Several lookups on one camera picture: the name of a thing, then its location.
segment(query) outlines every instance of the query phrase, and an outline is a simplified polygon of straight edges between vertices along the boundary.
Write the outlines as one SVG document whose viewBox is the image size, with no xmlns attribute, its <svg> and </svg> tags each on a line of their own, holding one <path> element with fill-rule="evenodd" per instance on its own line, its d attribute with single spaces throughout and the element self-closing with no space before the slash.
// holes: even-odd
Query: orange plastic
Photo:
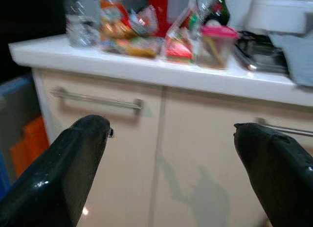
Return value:
<svg viewBox="0 0 313 227">
<path fill-rule="evenodd" d="M 43 151 L 49 147 L 49 141 L 45 132 L 43 117 L 40 116 L 24 127 L 24 138 L 30 152 L 30 159 L 34 161 Z"/>
<path fill-rule="evenodd" d="M 17 178 L 49 147 L 42 116 L 23 128 L 24 138 L 10 148 Z"/>
<path fill-rule="evenodd" d="M 14 164 L 14 169 L 17 178 L 29 167 L 31 159 L 28 153 L 28 149 L 25 144 L 25 140 L 22 139 L 13 147 L 10 148 L 11 158 Z"/>
</svg>

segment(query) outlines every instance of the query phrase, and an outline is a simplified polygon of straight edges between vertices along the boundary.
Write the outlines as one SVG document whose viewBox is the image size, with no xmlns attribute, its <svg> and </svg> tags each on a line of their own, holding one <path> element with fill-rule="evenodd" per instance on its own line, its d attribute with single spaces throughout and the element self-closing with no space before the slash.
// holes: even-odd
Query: pink lid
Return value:
<svg viewBox="0 0 313 227">
<path fill-rule="evenodd" d="M 222 38 L 231 38 L 231 39 L 239 39 L 239 34 L 236 30 L 228 27 L 228 26 L 203 26 L 201 28 L 201 32 L 205 36 L 213 36 L 213 37 L 222 37 Z"/>
</svg>

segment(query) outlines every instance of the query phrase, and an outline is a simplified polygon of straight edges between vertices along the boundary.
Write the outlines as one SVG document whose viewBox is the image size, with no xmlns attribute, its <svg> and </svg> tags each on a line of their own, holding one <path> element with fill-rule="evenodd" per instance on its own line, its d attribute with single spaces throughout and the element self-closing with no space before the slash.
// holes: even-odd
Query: food container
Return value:
<svg viewBox="0 0 313 227">
<path fill-rule="evenodd" d="M 229 54 L 239 34 L 227 26 L 203 26 L 197 64 L 203 67 L 226 69 Z"/>
<path fill-rule="evenodd" d="M 192 38 L 197 36 L 199 23 L 197 1 L 189 0 L 188 7 L 167 31 L 161 51 L 162 57 L 170 62 L 194 63 L 195 49 Z"/>
</svg>

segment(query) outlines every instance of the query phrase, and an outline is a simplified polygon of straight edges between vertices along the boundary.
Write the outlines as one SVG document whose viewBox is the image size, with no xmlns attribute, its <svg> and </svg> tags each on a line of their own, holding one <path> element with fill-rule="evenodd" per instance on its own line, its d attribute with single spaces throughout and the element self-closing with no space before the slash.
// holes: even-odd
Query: cabinet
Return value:
<svg viewBox="0 0 313 227">
<path fill-rule="evenodd" d="M 313 109 L 220 94 L 40 70 L 50 137 L 88 114 L 105 116 L 108 140 L 78 227 L 251 227 L 266 215 L 234 147 L 233 125 L 264 118 L 311 131 Z M 51 94 L 143 101 L 114 107 Z M 313 155 L 313 138 L 291 135 Z"/>
<path fill-rule="evenodd" d="M 312 109 L 174 89 L 165 104 L 154 226 L 263 226 L 266 215 L 236 153 L 233 125 L 262 117 L 312 130 Z M 313 148 L 310 139 L 301 142 Z"/>
<path fill-rule="evenodd" d="M 43 82 L 52 137 L 79 118 L 94 113 L 105 116 L 114 129 L 77 226 L 148 226 L 161 89 L 51 70 L 36 74 Z M 119 101 L 141 99 L 143 109 L 136 115 L 132 109 L 60 99 L 51 94 L 59 87 L 74 94 Z"/>
</svg>

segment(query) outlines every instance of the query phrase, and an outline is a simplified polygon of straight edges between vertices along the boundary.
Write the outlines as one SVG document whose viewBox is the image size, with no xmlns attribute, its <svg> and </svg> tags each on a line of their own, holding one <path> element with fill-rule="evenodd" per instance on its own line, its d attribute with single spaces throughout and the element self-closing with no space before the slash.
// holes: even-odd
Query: snack package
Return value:
<svg viewBox="0 0 313 227">
<path fill-rule="evenodd" d="M 152 5 L 138 14 L 132 12 L 129 23 L 139 36 L 153 35 L 158 30 L 157 15 Z"/>
<path fill-rule="evenodd" d="M 161 50 L 163 41 L 164 39 L 160 37 L 108 39 L 101 44 L 101 48 L 102 50 L 119 54 L 155 58 Z"/>
<path fill-rule="evenodd" d="M 166 58 L 174 62 L 190 63 L 194 59 L 193 45 L 186 27 L 176 32 L 175 36 L 167 40 Z"/>
<path fill-rule="evenodd" d="M 162 56 L 166 60 L 180 63 L 194 61 L 194 45 L 191 38 L 196 37 L 199 22 L 197 1 L 189 0 L 188 7 L 184 9 L 166 34 L 165 44 L 162 47 Z"/>
<path fill-rule="evenodd" d="M 135 36 L 136 33 L 119 20 L 105 23 L 101 28 L 101 41 L 107 39 L 130 39 Z"/>
</svg>

